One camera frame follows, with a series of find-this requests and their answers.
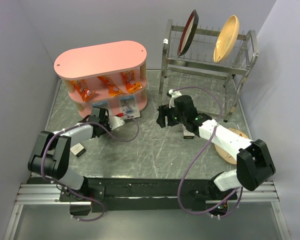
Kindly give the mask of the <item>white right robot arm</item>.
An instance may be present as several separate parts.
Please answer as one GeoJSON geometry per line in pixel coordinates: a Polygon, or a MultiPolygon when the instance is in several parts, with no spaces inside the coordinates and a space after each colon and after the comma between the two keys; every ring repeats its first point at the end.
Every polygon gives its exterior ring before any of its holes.
{"type": "Polygon", "coordinates": [[[263,140],[244,138],[218,124],[211,116],[199,113],[189,95],[172,97],[158,107],[157,124],[164,128],[182,124],[197,137],[211,141],[236,160],[236,169],[213,179],[209,195],[222,198],[227,190],[243,187],[254,191],[276,172],[269,149],[263,140]]]}

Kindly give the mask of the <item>orange razor pack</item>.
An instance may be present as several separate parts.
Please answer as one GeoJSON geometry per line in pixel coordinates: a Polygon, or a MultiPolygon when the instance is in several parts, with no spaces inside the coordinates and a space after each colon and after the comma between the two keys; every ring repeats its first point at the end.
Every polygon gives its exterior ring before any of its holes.
{"type": "Polygon", "coordinates": [[[110,97],[116,97],[123,94],[123,91],[113,82],[109,75],[101,75],[97,77],[107,88],[110,97]]]}
{"type": "Polygon", "coordinates": [[[84,79],[72,80],[72,86],[79,93],[83,102],[87,102],[95,95],[95,91],[91,90],[84,79]]]}
{"type": "Polygon", "coordinates": [[[129,94],[133,94],[143,88],[140,82],[136,81],[133,70],[123,71],[120,73],[120,75],[129,94]]]}

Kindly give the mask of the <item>blue boxed razor pack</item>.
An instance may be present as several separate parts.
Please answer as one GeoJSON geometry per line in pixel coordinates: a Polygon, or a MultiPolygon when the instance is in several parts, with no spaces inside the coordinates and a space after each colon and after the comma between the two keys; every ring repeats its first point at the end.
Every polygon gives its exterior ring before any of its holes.
{"type": "Polygon", "coordinates": [[[92,107],[107,109],[108,115],[110,117],[113,116],[110,104],[109,104],[109,102],[107,100],[106,101],[99,101],[99,102],[93,103],[92,107]]]}
{"type": "Polygon", "coordinates": [[[120,98],[119,108],[121,113],[131,116],[132,118],[139,118],[141,116],[139,106],[134,95],[120,98]]]}

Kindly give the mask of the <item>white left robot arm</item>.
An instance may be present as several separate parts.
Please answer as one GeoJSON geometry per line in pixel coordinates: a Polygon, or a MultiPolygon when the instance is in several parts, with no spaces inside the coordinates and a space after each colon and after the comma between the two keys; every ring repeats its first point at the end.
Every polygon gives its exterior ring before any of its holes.
{"type": "Polygon", "coordinates": [[[71,147],[91,138],[98,138],[111,131],[109,111],[93,107],[84,117],[68,130],[57,132],[41,131],[35,141],[27,168],[45,180],[56,180],[71,189],[78,201],[91,197],[88,179],[69,167],[71,147]]]}

